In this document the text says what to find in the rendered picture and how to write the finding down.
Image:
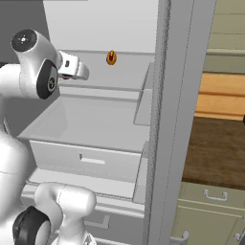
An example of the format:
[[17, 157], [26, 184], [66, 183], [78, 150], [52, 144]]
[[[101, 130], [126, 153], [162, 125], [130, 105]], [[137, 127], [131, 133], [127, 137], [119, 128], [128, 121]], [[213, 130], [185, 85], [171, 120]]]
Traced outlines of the white fridge crisper drawer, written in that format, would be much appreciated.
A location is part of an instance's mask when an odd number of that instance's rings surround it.
[[[60, 97], [19, 135], [43, 169], [133, 183], [148, 129], [133, 123], [136, 103]], [[86, 158], [105, 165], [83, 163]]]

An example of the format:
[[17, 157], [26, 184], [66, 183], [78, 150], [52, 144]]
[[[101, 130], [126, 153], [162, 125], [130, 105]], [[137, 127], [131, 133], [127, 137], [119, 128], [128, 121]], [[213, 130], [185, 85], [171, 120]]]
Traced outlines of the grey fridge door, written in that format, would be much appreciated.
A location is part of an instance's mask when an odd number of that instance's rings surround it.
[[159, 0], [142, 245], [168, 245], [216, 0]]

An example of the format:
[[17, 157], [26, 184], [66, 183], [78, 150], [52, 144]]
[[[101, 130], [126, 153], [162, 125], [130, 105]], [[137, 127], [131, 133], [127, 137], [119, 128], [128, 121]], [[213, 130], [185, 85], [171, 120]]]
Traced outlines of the beige cabinet drawer front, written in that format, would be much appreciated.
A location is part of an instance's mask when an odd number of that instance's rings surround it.
[[[220, 202], [207, 199], [206, 196], [203, 194], [204, 189], [208, 189], [211, 195], [220, 195], [222, 192], [227, 192], [228, 200], [226, 202]], [[221, 187], [183, 182], [181, 185], [179, 197], [181, 199], [186, 199], [190, 201], [197, 201], [202, 203], [222, 205], [235, 208], [245, 208], [245, 190], [240, 189], [227, 189]]]

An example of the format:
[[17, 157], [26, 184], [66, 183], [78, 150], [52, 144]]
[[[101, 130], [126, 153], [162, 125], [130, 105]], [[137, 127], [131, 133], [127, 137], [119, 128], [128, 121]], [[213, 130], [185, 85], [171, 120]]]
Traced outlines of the white fridge shelf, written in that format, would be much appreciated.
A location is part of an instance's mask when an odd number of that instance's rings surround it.
[[62, 96], [135, 100], [138, 98], [153, 54], [117, 53], [114, 65], [106, 62], [107, 52], [72, 52], [89, 68], [89, 79], [60, 79]]

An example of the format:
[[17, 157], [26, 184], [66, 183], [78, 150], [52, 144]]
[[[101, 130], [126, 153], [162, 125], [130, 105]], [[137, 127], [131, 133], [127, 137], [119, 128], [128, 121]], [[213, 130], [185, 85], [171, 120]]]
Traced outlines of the grey fridge door bin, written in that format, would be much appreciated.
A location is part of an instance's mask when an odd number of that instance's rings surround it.
[[137, 125], [150, 126], [151, 103], [153, 93], [153, 73], [154, 63], [150, 62], [137, 100], [137, 106], [134, 116], [134, 123]]
[[149, 141], [146, 141], [140, 159], [139, 169], [137, 173], [135, 189], [133, 194], [133, 202], [143, 204], [145, 202], [147, 163], [148, 163]]

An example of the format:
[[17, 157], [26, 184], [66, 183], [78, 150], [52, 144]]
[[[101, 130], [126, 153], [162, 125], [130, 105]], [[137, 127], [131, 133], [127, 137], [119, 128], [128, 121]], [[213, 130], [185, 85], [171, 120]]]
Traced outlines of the beige cupboard door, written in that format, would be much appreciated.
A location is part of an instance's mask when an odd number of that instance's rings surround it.
[[229, 212], [178, 206], [172, 236], [181, 237], [188, 231], [188, 245], [233, 245], [232, 230], [240, 218]]

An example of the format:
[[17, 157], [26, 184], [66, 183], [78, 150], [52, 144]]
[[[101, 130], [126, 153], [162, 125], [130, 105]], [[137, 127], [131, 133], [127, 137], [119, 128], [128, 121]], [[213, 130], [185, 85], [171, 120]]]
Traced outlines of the beige cupboard run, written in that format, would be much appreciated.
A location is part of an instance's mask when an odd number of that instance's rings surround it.
[[245, 0], [216, 0], [203, 71], [245, 74]]

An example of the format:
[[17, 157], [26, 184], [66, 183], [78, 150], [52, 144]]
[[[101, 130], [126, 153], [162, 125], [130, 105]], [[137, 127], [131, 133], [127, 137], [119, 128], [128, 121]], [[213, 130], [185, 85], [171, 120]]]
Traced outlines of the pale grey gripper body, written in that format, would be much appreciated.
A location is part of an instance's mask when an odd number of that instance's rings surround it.
[[89, 69], [81, 61], [78, 63], [78, 70], [76, 73], [76, 78], [84, 79], [84, 80], [89, 79]]

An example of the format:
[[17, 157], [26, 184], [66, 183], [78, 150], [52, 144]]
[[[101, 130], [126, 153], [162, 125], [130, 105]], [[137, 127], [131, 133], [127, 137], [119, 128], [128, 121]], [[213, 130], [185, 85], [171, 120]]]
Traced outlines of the grey fridge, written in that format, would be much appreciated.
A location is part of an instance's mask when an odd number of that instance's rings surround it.
[[[113, 50], [116, 54], [153, 54], [154, 63], [158, 6], [159, 0], [51, 1], [45, 6], [45, 13], [50, 38], [64, 52], [109, 53]], [[136, 106], [138, 100], [62, 96], [59, 92], [58, 98], [60, 97], [133, 101]], [[136, 180], [130, 183], [37, 166], [31, 183], [39, 186], [49, 182], [86, 187], [97, 195], [99, 211], [121, 213], [145, 220], [145, 203], [133, 202]]]

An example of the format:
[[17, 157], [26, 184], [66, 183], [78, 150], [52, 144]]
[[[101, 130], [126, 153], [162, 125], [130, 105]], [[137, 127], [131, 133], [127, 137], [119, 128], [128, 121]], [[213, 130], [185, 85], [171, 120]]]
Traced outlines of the red strawberry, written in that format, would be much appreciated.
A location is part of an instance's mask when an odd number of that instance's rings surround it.
[[109, 65], [114, 65], [117, 61], [117, 54], [111, 50], [108, 54], [107, 54], [107, 57], [106, 57], [106, 62], [109, 64]]

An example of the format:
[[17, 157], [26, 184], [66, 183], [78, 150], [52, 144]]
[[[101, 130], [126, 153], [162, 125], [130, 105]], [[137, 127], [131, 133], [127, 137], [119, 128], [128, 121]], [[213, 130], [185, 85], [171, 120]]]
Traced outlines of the grey freezer drawer front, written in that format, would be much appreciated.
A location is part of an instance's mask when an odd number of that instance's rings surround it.
[[144, 220], [141, 217], [93, 211], [84, 221], [87, 231], [100, 245], [142, 245]]

